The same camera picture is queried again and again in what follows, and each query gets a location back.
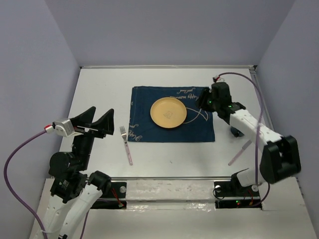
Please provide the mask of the pink handled fork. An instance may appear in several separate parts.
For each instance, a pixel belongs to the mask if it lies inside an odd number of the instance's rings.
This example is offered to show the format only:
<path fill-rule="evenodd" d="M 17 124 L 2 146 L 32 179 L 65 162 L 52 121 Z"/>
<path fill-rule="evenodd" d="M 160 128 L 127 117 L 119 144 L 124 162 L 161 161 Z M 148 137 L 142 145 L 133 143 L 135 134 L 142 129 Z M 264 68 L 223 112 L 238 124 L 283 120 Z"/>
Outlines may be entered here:
<path fill-rule="evenodd" d="M 127 155 L 127 158 L 128 158 L 128 162 L 132 166 L 133 165 L 133 161 L 132 161 L 132 157 L 131 157 L 131 153 L 130 153 L 130 149 L 129 149 L 129 145 L 128 145 L 128 141 L 127 141 L 127 133 L 126 133 L 126 130 L 125 130 L 124 126 L 120 127 L 120 133 L 121 133 L 121 137 L 122 137 L 122 139 L 124 141 L 124 147 L 125 147 L 125 150 L 126 150 L 126 155 Z"/>

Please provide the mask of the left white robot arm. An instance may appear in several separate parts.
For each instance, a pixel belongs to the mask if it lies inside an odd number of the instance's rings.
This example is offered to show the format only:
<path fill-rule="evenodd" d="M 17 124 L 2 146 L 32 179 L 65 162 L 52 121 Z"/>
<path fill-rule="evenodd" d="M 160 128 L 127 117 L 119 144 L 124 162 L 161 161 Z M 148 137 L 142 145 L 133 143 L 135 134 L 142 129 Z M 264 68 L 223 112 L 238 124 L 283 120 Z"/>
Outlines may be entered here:
<path fill-rule="evenodd" d="M 100 171 L 90 176 L 88 168 L 93 143 L 114 133 L 114 109 L 93 121 L 95 107 L 71 119 L 54 121 L 45 127 L 47 133 L 73 137 L 70 152 L 57 152 L 51 156 L 49 175 L 54 178 L 49 203 L 36 239 L 70 239 L 78 223 L 99 197 L 109 194 L 111 177 Z"/>

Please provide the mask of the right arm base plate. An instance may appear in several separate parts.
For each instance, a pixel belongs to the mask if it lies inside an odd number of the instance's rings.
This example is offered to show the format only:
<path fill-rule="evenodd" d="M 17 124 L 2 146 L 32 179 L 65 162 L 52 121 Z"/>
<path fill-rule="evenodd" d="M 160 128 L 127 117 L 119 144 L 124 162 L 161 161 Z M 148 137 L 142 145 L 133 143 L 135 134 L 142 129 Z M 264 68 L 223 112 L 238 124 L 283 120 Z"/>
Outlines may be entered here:
<path fill-rule="evenodd" d="M 214 182 L 212 195 L 215 198 L 216 209 L 262 209 L 259 190 L 254 191 L 252 186 L 243 187 L 239 183 L 237 174 L 231 175 L 229 181 Z"/>

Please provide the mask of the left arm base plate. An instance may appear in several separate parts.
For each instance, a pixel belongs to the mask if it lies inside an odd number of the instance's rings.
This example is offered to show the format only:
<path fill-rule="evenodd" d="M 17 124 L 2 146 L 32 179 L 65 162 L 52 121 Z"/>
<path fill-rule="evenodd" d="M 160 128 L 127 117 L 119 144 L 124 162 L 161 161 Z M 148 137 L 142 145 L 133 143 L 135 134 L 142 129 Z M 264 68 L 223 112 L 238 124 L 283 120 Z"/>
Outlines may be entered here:
<path fill-rule="evenodd" d="M 118 210 L 125 209 L 127 183 L 125 181 L 112 181 L 111 188 L 93 204 L 91 209 Z"/>

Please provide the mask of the pink handled knife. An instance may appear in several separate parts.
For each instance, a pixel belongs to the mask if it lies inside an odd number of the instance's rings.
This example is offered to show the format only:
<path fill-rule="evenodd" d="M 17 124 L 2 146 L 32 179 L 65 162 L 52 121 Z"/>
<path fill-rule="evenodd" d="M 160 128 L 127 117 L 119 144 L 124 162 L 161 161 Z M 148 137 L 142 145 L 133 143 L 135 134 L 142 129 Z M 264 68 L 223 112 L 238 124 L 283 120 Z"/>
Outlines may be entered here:
<path fill-rule="evenodd" d="M 252 141 L 247 141 L 242 148 L 240 149 L 240 151 L 230 160 L 230 162 L 228 163 L 228 166 L 231 166 L 240 156 L 241 154 L 252 144 Z"/>

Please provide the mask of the yellow plate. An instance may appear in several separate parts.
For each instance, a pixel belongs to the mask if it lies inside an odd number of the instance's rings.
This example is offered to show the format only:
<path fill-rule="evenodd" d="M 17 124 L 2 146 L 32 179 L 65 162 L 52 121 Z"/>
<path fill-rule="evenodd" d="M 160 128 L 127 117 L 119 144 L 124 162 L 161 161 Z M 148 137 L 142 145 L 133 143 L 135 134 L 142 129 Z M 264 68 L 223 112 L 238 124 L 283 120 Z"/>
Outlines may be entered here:
<path fill-rule="evenodd" d="M 156 125 L 163 128 L 175 128 L 184 123 L 187 109 L 180 100 L 164 97 L 153 103 L 150 115 Z"/>

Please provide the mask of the blue fish placemat cloth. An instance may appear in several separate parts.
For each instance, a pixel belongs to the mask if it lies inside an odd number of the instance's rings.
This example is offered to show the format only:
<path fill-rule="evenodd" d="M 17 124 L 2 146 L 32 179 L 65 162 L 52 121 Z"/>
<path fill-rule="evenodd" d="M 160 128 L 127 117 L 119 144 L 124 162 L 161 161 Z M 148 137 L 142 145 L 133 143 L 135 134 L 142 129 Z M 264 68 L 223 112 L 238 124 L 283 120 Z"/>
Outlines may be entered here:
<path fill-rule="evenodd" d="M 132 88 L 128 141 L 131 142 L 214 142 L 213 114 L 200 110 L 195 101 L 203 87 Z M 182 125 L 175 128 L 158 126 L 151 118 L 151 106 L 156 100 L 171 97 L 180 100 L 187 109 Z"/>

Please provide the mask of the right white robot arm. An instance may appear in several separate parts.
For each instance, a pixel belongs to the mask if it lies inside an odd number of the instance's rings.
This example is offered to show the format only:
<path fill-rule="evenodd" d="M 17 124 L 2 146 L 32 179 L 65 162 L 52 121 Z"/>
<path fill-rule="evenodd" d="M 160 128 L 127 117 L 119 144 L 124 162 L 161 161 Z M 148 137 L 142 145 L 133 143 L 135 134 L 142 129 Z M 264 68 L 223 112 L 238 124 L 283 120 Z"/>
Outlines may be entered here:
<path fill-rule="evenodd" d="M 244 105 L 232 101 L 229 86 L 225 82 L 205 87 L 196 106 L 218 117 L 239 130 L 262 153 L 254 169 L 244 169 L 232 174 L 229 189 L 234 195 L 243 194 L 248 187 L 263 183 L 275 184 L 301 171 L 297 140 L 274 132 L 254 118 Z"/>

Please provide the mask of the dark blue cup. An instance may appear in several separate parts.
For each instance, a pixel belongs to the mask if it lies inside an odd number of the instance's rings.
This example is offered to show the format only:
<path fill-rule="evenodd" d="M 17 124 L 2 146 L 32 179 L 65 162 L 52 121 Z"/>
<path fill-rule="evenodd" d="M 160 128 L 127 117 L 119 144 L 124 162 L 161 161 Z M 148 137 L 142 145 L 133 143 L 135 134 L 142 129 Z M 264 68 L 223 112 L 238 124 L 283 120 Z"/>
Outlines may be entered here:
<path fill-rule="evenodd" d="M 231 127 L 231 128 L 230 128 L 230 131 L 231 131 L 231 133 L 233 134 L 233 136 L 234 136 L 235 138 L 243 137 L 243 136 L 244 136 L 244 134 L 243 134 L 241 131 L 239 131 L 237 128 L 235 128 L 235 127 Z"/>

